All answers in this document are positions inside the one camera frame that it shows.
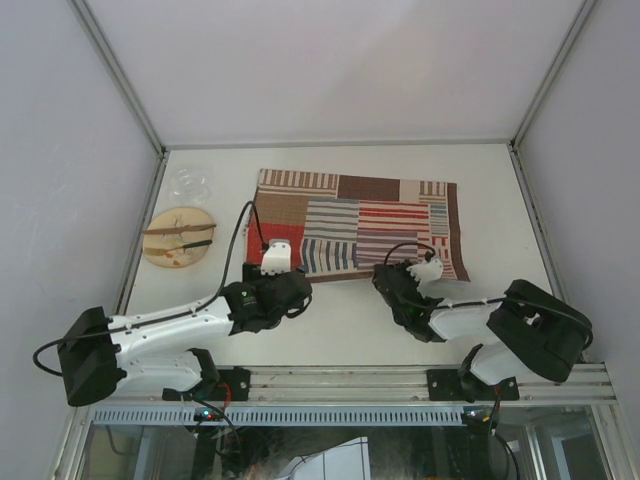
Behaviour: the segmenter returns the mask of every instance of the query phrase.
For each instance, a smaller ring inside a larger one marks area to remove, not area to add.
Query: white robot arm
[[[216,295],[144,315],[107,318],[101,307],[87,310],[59,342],[67,402],[82,406],[164,389],[206,395],[219,375],[210,353],[197,347],[275,328],[283,316],[302,313],[311,292],[304,273],[291,271],[289,242],[274,240],[260,266],[245,264],[243,281]]]
[[[462,336],[487,340],[471,350],[457,372],[466,399],[493,391],[526,371],[553,382],[566,381],[593,338],[584,315],[526,280],[515,280],[504,297],[491,300],[453,303],[422,295],[419,290],[428,291],[428,283],[442,272],[435,251],[426,248],[427,255],[418,263],[385,260],[375,265],[373,284],[391,307],[394,321],[420,341]]]

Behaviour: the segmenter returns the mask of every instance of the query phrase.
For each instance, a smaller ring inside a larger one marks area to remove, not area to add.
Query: white wall
[[[168,145],[508,139],[582,0],[89,0]]]
[[[114,305],[154,154],[65,1],[4,2],[0,65],[0,478],[36,480],[69,409],[31,353]]]
[[[640,445],[640,2],[600,2],[523,150],[571,301]]]

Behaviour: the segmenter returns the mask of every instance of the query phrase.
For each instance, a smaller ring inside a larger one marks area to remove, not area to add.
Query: black cable
[[[399,243],[397,245],[395,245],[394,247],[391,248],[391,250],[389,250],[389,252],[387,252],[386,257],[384,258],[384,265],[387,265],[387,262],[389,260],[389,257],[391,256],[391,254],[396,251],[398,248],[400,247],[404,247],[404,246],[408,246],[408,245],[418,245],[421,246],[422,248],[427,248],[430,249],[434,254],[435,254],[435,250],[428,246],[425,245],[424,243],[420,243],[420,242],[403,242],[403,243]],[[514,303],[516,305],[527,305],[529,307],[535,308],[536,310],[544,310],[546,312],[552,313],[554,315],[559,315],[561,317],[567,318],[569,320],[571,320],[572,322],[578,324],[580,327],[584,327],[584,324],[578,320],[576,317],[574,317],[573,315],[563,312],[561,310],[556,310],[555,308],[550,308],[547,307],[545,305],[540,305],[538,303],[535,302],[529,302],[527,300],[519,300],[516,298],[509,298],[509,297],[500,297],[500,298],[492,298],[489,300],[476,300],[476,301],[471,301],[471,302],[461,302],[461,303],[454,303],[451,305],[438,305],[437,307],[430,307],[427,305],[422,305],[420,303],[414,302],[412,300],[409,300],[408,298],[403,297],[402,295],[396,293],[396,295],[407,305],[411,305],[412,307],[416,307],[416,308],[420,308],[423,310],[429,310],[429,311],[436,311],[436,310],[450,310],[450,309],[456,309],[456,308],[464,308],[464,307],[481,307],[483,305],[492,305],[494,303]],[[587,341],[584,344],[584,347],[582,347],[582,349],[584,350],[585,348],[588,348],[591,343],[593,342],[593,332],[588,331],[586,332],[587,334]]]
[[[498,442],[500,442],[500,444],[504,448],[504,451],[507,454],[507,462],[509,462],[509,458],[511,458],[511,461],[513,462],[513,468],[516,471],[516,480],[520,480],[520,465],[518,465],[518,460],[516,459],[515,453],[513,453],[513,450],[511,450],[511,447],[501,435],[499,435],[498,433],[495,433],[494,436],[496,437],[496,440],[498,440]],[[508,475],[509,475],[509,469],[507,468],[507,473],[504,477],[505,480],[508,478]]]
[[[227,281],[227,276],[229,273],[229,265],[231,264],[231,255],[233,254],[233,246],[236,242],[236,238],[238,236],[238,232],[240,231],[240,226],[242,225],[242,219],[244,218],[244,214],[246,213],[247,209],[251,207],[253,214],[256,217],[256,225],[258,228],[258,235],[260,236],[260,242],[262,243],[262,248],[265,249],[269,247],[269,244],[267,242],[265,242],[264,237],[262,235],[262,227],[260,225],[260,219],[258,217],[258,209],[256,208],[256,204],[253,202],[253,200],[249,200],[247,203],[244,204],[244,207],[242,207],[242,211],[240,212],[240,215],[238,216],[238,221],[236,222],[236,226],[233,229],[233,234],[231,235],[231,241],[229,242],[229,247],[227,249],[227,258],[225,259],[225,264],[224,264],[224,270],[222,271],[222,280],[220,281],[220,285],[218,287],[218,290],[216,291],[215,294],[213,294],[213,296],[207,300],[206,302],[203,302],[202,305],[199,305],[195,311],[196,312],[200,312],[202,310],[204,310],[205,308],[207,308],[209,305],[211,305],[213,302],[215,302],[218,297],[220,296],[220,292],[222,291],[222,289],[224,288],[224,284]],[[176,318],[180,318],[184,315],[188,315],[191,314],[191,311],[185,311],[185,312],[181,312],[181,313],[176,313],[173,315],[168,315],[166,317],[161,317],[161,318],[156,318],[153,320],[147,320],[145,322],[140,322],[140,323],[134,323],[132,324],[130,327],[132,329],[134,328],[142,328],[142,327],[146,327],[149,325],[155,325],[158,323],[162,323],[162,322],[167,322],[169,320],[175,320]],[[42,370],[43,372],[46,372],[50,375],[54,375],[56,377],[62,377],[62,373],[58,372],[56,370],[53,370],[49,367],[47,367],[46,365],[43,365],[42,362],[40,362],[40,359],[38,358],[40,356],[40,354],[51,348],[51,347],[55,347],[55,346],[59,346],[62,345],[64,343],[67,342],[72,342],[72,341],[76,341],[76,340],[85,340],[88,338],[96,338],[96,337],[102,337],[102,336],[106,336],[106,335],[113,335],[114,333],[120,333],[120,332],[125,332],[127,331],[128,328],[126,326],[123,327],[119,327],[119,328],[115,328],[113,330],[108,330],[105,332],[97,332],[97,333],[88,333],[85,335],[78,335],[76,337],[69,337],[69,338],[58,338],[57,340],[52,340],[51,342],[45,343],[44,345],[42,345],[41,347],[39,347],[35,352],[33,352],[33,355],[31,357],[34,365],[36,367],[38,367],[40,370]]]
[[[431,252],[431,257],[429,258],[429,260],[431,258],[433,258],[433,256],[436,254],[435,249],[433,247],[430,247],[426,243],[421,243],[421,242],[402,242],[402,243],[399,243],[399,244],[395,245],[394,247],[391,248],[391,250],[389,250],[387,252],[387,256],[384,257],[384,262],[382,262],[382,263],[384,265],[387,265],[387,262],[389,261],[389,257],[397,249],[402,248],[402,247],[414,246],[414,245],[417,245],[418,247],[426,248],[427,250],[429,250]]]
[[[491,472],[494,472],[493,468],[493,457],[491,455],[491,433],[493,431],[493,419],[496,416],[496,413],[500,409],[500,400],[502,399],[502,387],[498,385],[497,387],[498,394],[496,395],[496,401],[493,403],[493,408],[491,409],[491,414],[489,415],[489,428],[487,429],[487,460],[489,461],[489,468]]]
[[[233,422],[231,421],[231,419],[229,417],[227,417],[227,415],[222,410],[220,410],[218,407],[214,407],[210,403],[207,403],[207,402],[205,402],[203,400],[198,400],[197,398],[194,398],[193,395],[185,395],[185,394],[183,394],[183,397],[184,397],[185,400],[191,400],[193,402],[199,403],[203,407],[208,408],[209,410],[211,410],[214,413],[216,413],[225,422],[227,422],[227,425],[229,425],[229,428],[231,429],[231,432],[233,433],[233,436],[235,437],[236,442],[238,444],[238,454],[240,454],[240,457],[242,457],[242,443],[240,441],[240,435],[238,435],[238,430],[236,429],[236,427],[233,424]]]
[[[109,425],[105,425],[104,428],[107,430],[107,436],[109,437],[109,446],[111,447],[111,451],[116,455],[121,455],[123,457],[134,457],[140,451],[140,443],[142,442],[142,436],[144,435],[144,427],[140,429],[140,439],[138,441],[138,450],[135,452],[121,452],[116,448],[116,444],[113,441],[113,433],[111,432],[111,427]]]

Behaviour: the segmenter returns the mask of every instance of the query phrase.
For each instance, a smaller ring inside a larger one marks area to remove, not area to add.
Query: patchwork cloth
[[[291,242],[292,267],[312,282],[370,277],[373,265],[401,242],[432,246],[443,278],[469,281],[462,262],[457,185],[447,182],[261,170],[255,202],[264,236]],[[252,215],[247,261],[262,261]],[[418,259],[407,246],[390,260]]]

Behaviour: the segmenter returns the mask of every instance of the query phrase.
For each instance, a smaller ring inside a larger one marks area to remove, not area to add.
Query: round wooden board
[[[204,225],[214,223],[211,216],[204,210],[193,207],[179,207],[161,213],[151,221],[147,230],[158,228],[173,228],[184,225]],[[188,250],[173,250],[165,255],[148,255],[145,248],[175,248],[186,243],[200,242],[213,238],[213,228],[200,232],[182,232],[170,235],[145,234],[142,239],[142,253],[149,262],[164,268],[182,268],[193,265],[205,256],[209,246],[189,248]]]

